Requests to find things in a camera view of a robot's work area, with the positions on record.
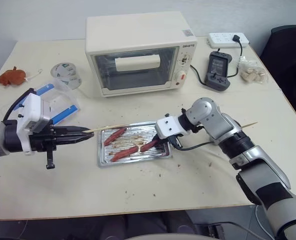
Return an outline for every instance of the wall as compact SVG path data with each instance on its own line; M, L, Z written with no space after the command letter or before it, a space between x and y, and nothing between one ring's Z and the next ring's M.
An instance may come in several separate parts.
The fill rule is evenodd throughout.
M197 36L243 32L260 55L296 0L0 0L0 68L16 41L83 39L87 16L181 11Z

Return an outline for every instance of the sausage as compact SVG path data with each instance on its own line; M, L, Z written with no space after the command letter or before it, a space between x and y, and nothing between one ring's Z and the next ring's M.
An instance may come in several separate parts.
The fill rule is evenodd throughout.
M138 146L133 146L133 147L128 148L126 150L119 151L112 157L111 161L116 162L117 160L127 157L130 154L134 154L134 153L138 152L138 149L139 149Z
M152 140L151 142L146 143L145 145L142 145L140 148L140 152L146 152L149 149L151 149L155 144L158 142L158 140Z
M121 135L123 135L126 132L127 128L123 127L119 130L115 131L113 134L111 134L103 143L104 146L108 146L111 142L115 141L115 139L119 138Z

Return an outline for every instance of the table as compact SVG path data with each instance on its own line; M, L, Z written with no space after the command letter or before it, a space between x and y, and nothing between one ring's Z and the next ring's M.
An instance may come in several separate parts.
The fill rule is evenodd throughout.
M245 84L231 78L225 92L201 86L193 72L179 90L98 97L84 53L83 40L18 42L0 72L18 66L33 75L42 74L20 87L0 86L0 120L19 94L50 78L48 71L59 62L72 62L83 80L74 91L81 110L60 125L88 128L155 121L165 113L179 115L200 97L216 101L221 111L245 128L287 174L296 194L296 114L272 77L267 84ZM198 38L193 65L205 75L212 51L205 37ZM225 49L233 57L239 49ZM257 58L244 49L247 57ZM232 66L230 73L236 69ZM204 132L182 137L184 146L208 141ZM55 169L46 170L46 153L0 157L0 220L49 219L166 210L246 205L250 202L236 182L237 172L217 146L206 145L188 152L173 151L169 159L97 166L97 137L73 145L58 146Z

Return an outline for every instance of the orange plush toy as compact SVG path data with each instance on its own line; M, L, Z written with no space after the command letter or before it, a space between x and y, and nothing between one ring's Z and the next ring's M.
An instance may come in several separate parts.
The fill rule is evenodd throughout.
M7 70L0 75L0 84L7 86L8 84L20 85L25 81L26 73L23 70L17 70L13 67L12 70Z

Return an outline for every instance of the silver robotic arm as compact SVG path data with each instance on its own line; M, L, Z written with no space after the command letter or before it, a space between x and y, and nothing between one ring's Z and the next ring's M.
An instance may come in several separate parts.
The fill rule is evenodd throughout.
M220 112L212 99L199 98L191 108L183 109L182 115L158 120L156 131L160 139L170 139L189 135L190 131L196 133L201 129L199 125L230 158L231 165L240 170L237 182L252 203L264 206L274 235L296 240L296 195L290 191L287 176L235 120Z

